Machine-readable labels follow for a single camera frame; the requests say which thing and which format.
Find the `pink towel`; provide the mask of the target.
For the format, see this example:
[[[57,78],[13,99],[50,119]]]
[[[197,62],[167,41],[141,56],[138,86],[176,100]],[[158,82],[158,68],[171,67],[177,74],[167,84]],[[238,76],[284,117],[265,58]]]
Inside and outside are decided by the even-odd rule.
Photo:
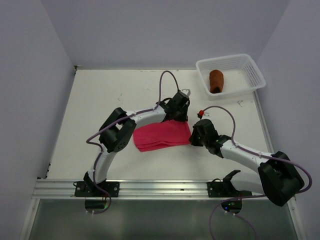
[[[133,142],[140,152],[189,145],[191,131],[186,121],[152,123],[133,132]]]

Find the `brown towel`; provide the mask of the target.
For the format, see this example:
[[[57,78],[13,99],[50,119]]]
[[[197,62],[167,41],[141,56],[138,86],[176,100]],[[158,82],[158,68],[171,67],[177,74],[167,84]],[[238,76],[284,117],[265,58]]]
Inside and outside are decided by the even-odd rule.
[[[209,73],[210,93],[218,94],[223,91],[224,87],[224,74],[220,70],[212,70]]]

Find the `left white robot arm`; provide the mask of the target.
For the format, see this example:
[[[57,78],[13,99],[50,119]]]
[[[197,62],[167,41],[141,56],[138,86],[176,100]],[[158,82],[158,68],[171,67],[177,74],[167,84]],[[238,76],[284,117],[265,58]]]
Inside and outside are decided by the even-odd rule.
[[[186,122],[190,105],[189,89],[182,89],[172,97],[159,101],[155,106],[138,111],[116,108],[100,127],[86,140],[89,145],[99,147],[92,167],[85,173],[83,181],[92,196],[107,192],[107,173],[116,154],[129,143],[135,130],[166,121]]]

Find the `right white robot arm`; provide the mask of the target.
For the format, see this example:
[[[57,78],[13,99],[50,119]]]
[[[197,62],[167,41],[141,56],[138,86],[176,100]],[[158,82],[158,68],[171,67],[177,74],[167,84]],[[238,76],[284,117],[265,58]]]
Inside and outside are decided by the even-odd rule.
[[[227,175],[222,185],[227,196],[235,196],[240,191],[261,193],[272,203],[282,207],[305,185],[285,153],[267,153],[264,158],[253,149],[245,151],[231,137],[219,135],[209,119],[202,119],[193,126],[189,141],[193,146],[205,147],[209,153],[235,161],[258,174],[259,178],[249,177],[243,183],[232,179],[230,174]]]

